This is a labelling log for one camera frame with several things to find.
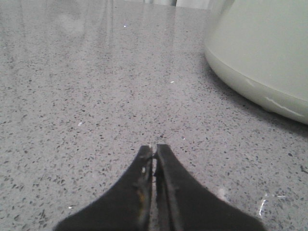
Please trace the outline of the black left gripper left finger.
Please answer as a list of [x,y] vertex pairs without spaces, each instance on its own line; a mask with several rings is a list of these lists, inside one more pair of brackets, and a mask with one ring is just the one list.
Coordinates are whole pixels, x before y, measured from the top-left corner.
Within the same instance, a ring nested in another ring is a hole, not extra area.
[[153,151],[141,146],[121,178],[99,199],[65,218],[56,231],[147,231],[150,222]]

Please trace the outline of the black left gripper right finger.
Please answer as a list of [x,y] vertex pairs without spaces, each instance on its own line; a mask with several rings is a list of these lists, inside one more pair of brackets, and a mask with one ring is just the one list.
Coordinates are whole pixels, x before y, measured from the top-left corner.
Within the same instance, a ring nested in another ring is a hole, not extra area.
[[157,145],[156,201],[162,231],[263,231],[256,218],[203,187],[166,144]]

